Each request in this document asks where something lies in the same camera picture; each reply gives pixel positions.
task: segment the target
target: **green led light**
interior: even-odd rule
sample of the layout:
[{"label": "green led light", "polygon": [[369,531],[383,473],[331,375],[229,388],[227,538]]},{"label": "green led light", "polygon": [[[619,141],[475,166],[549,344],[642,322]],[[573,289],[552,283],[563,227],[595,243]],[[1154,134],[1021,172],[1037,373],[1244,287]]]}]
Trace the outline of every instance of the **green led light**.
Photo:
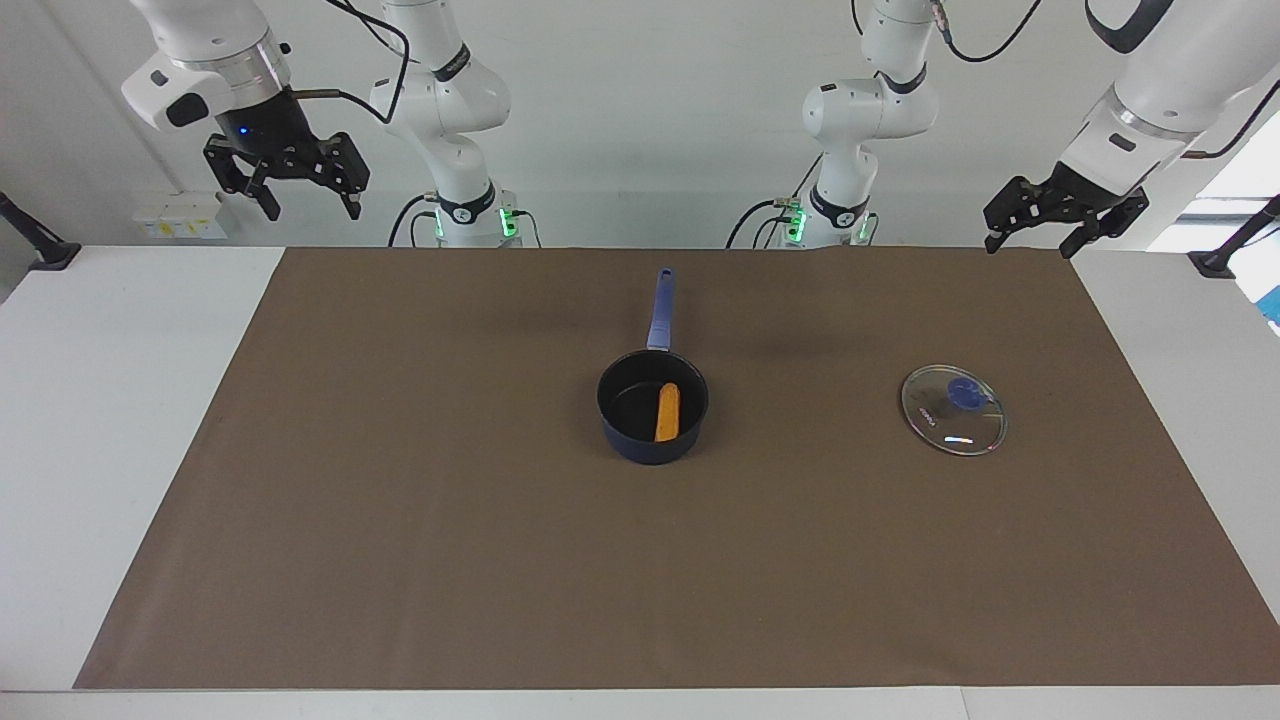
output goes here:
[{"label": "green led light", "polygon": [[858,231],[858,242],[868,243],[876,236],[876,229],[879,227],[879,215],[876,213],[868,213],[863,218],[863,227]]},{"label": "green led light", "polygon": [[512,217],[511,210],[502,208],[498,210],[498,215],[502,217],[502,234],[506,237],[516,237],[520,228],[516,225],[516,219]]},{"label": "green led light", "polygon": [[787,241],[800,245],[804,241],[804,227],[809,223],[809,213],[796,210],[791,217],[791,227],[787,228]]}]

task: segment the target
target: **white wall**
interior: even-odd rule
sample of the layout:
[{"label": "white wall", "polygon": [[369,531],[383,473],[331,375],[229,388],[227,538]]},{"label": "white wall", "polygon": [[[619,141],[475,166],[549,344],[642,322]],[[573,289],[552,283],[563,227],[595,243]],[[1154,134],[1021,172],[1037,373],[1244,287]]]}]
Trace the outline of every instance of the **white wall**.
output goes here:
[{"label": "white wall", "polygon": [[1202,195],[1206,197],[1271,197],[1280,193],[1280,117],[1274,117],[1249,140],[1247,152],[1239,152]]},{"label": "white wall", "polygon": [[[259,0],[294,47],[296,87],[364,94],[394,58],[320,0]],[[372,0],[361,6],[375,10]],[[147,191],[215,190],[200,149],[214,123],[160,136],[127,114],[119,82],[154,45],[127,0],[24,0],[0,24],[0,187],[87,242],[131,242]],[[940,42],[931,73],[942,117],[927,136],[877,143],[881,242],[978,245],[982,206],[1014,174],[1047,176],[1121,67],[1083,3],[1046,3],[1001,59],[966,65]],[[864,13],[868,4],[863,3]],[[955,3],[957,42],[996,45],[1025,0]],[[463,0],[472,50],[511,85],[511,122],[479,136],[493,172],[534,210],[548,245],[717,246],[750,201],[791,191],[817,155],[800,104],[818,82],[870,73],[844,0]],[[1257,94],[1207,143],[1230,136]],[[307,105],[317,133],[351,132],[374,178],[351,223],[328,191],[276,183],[279,223],[233,199],[260,245],[376,245],[425,170],[358,109]],[[1149,183],[1155,206],[1121,242],[1144,247],[1215,174],[1185,163]],[[1056,245],[1050,228],[1025,240]]]}]

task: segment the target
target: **electrical outlet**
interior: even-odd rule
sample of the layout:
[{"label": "electrical outlet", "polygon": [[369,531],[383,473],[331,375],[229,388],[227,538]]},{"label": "electrical outlet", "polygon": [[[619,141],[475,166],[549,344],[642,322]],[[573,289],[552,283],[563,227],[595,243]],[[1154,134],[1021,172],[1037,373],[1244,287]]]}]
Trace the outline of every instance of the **electrical outlet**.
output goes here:
[{"label": "electrical outlet", "polygon": [[809,213],[804,210],[804,205],[799,200],[788,201],[782,213],[782,240],[780,242],[803,246],[804,228],[809,223]]},{"label": "electrical outlet", "polygon": [[133,222],[151,240],[227,240],[234,218],[212,192],[183,192],[148,199]]}]

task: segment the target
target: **black clamp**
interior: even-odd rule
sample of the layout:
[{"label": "black clamp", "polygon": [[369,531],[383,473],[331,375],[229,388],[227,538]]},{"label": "black clamp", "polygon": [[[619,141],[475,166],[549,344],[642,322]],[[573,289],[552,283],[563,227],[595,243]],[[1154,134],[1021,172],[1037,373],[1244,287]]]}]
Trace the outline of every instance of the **black clamp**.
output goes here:
[{"label": "black clamp", "polygon": [[1212,279],[1235,279],[1235,273],[1231,272],[1230,264],[1231,258],[1240,250],[1248,247],[1253,238],[1265,231],[1267,225],[1276,222],[1280,217],[1280,195],[1276,195],[1266,204],[1265,208],[1257,211],[1252,218],[1249,218],[1240,229],[1235,231],[1221,247],[1216,250],[1204,250],[1188,252],[1187,256],[1192,259],[1192,264],[1199,270],[1202,275]]},{"label": "black clamp", "polygon": [[0,218],[8,220],[40,255],[40,259],[28,268],[31,270],[65,270],[81,251],[78,242],[67,242],[45,227],[45,223],[14,205],[3,192],[0,192]]},{"label": "black clamp", "polygon": [[1102,237],[1120,237],[1142,215],[1151,201],[1142,187],[1119,196],[1098,187],[1062,163],[1042,184],[1016,177],[987,204],[987,252],[995,255],[1011,234],[1044,223],[1080,227],[1059,246],[1062,258],[1071,259],[1085,245]]},{"label": "black clamp", "polygon": [[[246,176],[236,164],[239,158],[253,167]],[[288,146],[278,155],[259,156],[237,150],[224,135],[209,136],[205,160],[223,192],[256,200],[269,220],[280,218],[280,204],[266,186],[268,179],[308,179],[338,193],[347,215],[360,219],[360,193],[369,183],[369,165],[356,150],[351,136],[339,132],[314,146]]]},{"label": "black clamp", "polygon": [[480,215],[493,206],[494,201],[498,200],[498,188],[489,183],[489,190],[484,192],[480,197],[470,202],[452,202],[444,197],[439,199],[440,210],[444,210],[454,223],[460,225],[475,224]]}]

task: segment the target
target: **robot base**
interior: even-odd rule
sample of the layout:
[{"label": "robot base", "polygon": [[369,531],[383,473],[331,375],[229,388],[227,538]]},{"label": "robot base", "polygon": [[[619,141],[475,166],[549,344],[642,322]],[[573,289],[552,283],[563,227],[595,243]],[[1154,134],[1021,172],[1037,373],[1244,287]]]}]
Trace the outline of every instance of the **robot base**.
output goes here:
[{"label": "robot base", "polygon": [[865,247],[872,243],[879,218],[868,213],[858,219],[851,228],[836,228],[826,218],[800,208],[787,211],[787,222],[781,227],[782,238],[771,247],[778,250],[817,250],[819,247],[854,246]]},{"label": "robot base", "polygon": [[454,223],[440,213],[435,223],[439,247],[524,247],[520,223],[515,217],[516,193],[502,191],[500,200],[480,214],[471,224]]}]

